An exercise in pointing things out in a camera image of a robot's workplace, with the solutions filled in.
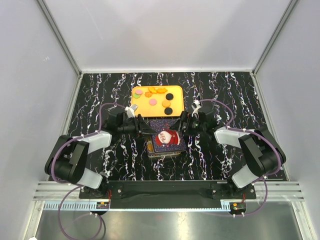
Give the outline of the gold box lid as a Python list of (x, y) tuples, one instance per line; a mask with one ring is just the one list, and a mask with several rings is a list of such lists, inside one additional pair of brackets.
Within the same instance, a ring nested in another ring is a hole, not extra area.
[(178, 131), (170, 130), (170, 126), (177, 120), (170, 118), (158, 118), (149, 121), (149, 125), (156, 131), (147, 141), (152, 141), (154, 145), (167, 146), (180, 145), (185, 143), (182, 134)]

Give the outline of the clear cookie box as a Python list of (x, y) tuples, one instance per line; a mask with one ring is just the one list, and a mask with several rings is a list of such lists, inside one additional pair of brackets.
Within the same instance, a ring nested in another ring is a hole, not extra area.
[(159, 145), (153, 144), (151, 140), (146, 142), (147, 156), (150, 159), (162, 158), (162, 157), (165, 157), (165, 158), (175, 157), (180, 155), (186, 149), (187, 147), (185, 143), (181, 143), (179, 145), (159, 146)]

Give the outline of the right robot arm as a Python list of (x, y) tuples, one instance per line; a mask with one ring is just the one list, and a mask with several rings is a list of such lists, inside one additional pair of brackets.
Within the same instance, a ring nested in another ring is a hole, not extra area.
[(244, 194), (248, 185), (278, 173), (287, 161), (266, 127), (249, 130), (222, 126), (201, 111), (182, 111), (175, 126), (183, 136), (202, 135), (217, 144), (241, 149), (245, 165), (230, 177), (231, 183), (227, 185), (228, 195), (235, 199)]

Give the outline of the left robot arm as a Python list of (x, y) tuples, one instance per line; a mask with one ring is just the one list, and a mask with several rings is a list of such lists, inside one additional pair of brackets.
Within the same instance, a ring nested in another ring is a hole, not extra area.
[(129, 116), (125, 112), (118, 113), (93, 133), (76, 137), (61, 135), (45, 164), (44, 172), (58, 183), (88, 187), (95, 197), (103, 198), (108, 193), (108, 186), (103, 182), (103, 175), (86, 167), (88, 155), (110, 147), (122, 135), (145, 139), (160, 133), (151, 126), (150, 120), (144, 120), (140, 114)]

